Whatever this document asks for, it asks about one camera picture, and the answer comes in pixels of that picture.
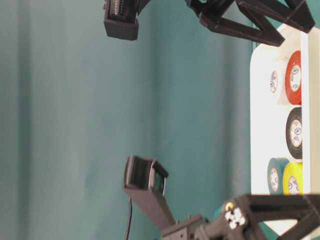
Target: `teal fabric backdrop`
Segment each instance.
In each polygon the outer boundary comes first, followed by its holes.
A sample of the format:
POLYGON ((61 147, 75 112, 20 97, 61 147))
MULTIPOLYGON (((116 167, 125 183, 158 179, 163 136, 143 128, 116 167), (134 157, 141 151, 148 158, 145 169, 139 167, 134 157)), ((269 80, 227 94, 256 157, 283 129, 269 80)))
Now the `teal fabric backdrop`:
MULTIPOLYGON (((102 6, 0 2, 1 239, 123 239, 130 154, 170 172, 178 220, 250 191, 252 44, 208 32, 183 0, 151 1, 137 42, 107 38, 102 6)), ((156 237, 134 206, 130 239, 156 237)))

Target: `white tray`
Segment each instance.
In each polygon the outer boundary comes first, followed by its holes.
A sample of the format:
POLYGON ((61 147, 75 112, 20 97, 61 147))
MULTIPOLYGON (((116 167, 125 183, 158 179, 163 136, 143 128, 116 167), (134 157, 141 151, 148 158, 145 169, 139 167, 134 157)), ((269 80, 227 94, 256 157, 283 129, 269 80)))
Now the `white tray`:
MULTIPOLYGON (((320 29, 309 34, 285 24, 278 31, 286 39, 280 47, 260 44, 250 64, 250 134, 251 193, 269 194, 268 163, 271 158, 292 158, 286 143, 286 122, 296 105, 279 105, 270 101, 270 75, 266 69, 279 59, 290 58, 301 50, 303 191, 320 193, 320 29)), ((296 223, 294 220, 266 222, 282 234, 296 223)), ((314 231, 306 240, 320 235, 314 231)))

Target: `tape roll center hole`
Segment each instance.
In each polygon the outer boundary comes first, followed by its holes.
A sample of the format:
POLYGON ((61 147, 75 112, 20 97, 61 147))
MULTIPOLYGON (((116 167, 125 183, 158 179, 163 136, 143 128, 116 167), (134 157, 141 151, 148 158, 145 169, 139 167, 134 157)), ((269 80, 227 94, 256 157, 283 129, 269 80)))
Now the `tape roll center hole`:
POLYGON ((277 71, 273 71, 270 78, 270 90, 274 94, 278 89, 278 73, 277 71))
POLYGON ((275 168, 271 169, 270 183, 271 183, 272 190, 276 192, 279 187, 279 176, 278 176, 278 172, 275 168))
POLYGON ((290 139, 292 145, 298 148, 302 144, 302 124, 299 120, 294 120, 290 127, 290 139))
POLYGON ((291 70, 290 87, 293 92, 297 92, 301 85, 301 68, 298 64, 294 65, 291 70))
POLYGON ((297 182, 297 179, 294 176, 290 177, 288 188, 289 188, 289 193, 291 195, 296 195, 300 193, 299 184, 297 182))

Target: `black 3d-printed bracket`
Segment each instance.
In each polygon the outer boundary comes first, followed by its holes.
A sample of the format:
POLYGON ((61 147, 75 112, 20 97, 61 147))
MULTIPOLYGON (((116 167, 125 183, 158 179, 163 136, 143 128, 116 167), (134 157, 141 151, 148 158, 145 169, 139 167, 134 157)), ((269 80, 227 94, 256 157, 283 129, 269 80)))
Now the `black 3d-printed bracket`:
MULTIPOLYGON (((104 26, 109 37, 136 40, 139 23, 137 15, 150 0, 107 0, 104 5, 104 26)), ((315 21, 306 0, 185 0, 200 23, 214 33, 248 39, 258 43, 280 46, 284 38, 266 17, 308 33, 315 21), (232 3, 259 29, 223 18, 232 3)))
POLYGON ((198 227, 196 240, 267 240, 258 223, 287 219, 297 224, 278 240, 300 240, 320 225, 320 195, 244 195, 224 208, 215 220, 198 227))
POLYGON ((280 46, 285 39, 266 17, 285 23, 305 33, 315 25, 306 0, 185 0, 193 9, 200 23, 214 33, 248 39, 258 43, 280 46), (239 10, 259 29, 223 18, 224 13, 236 2, 239 10))

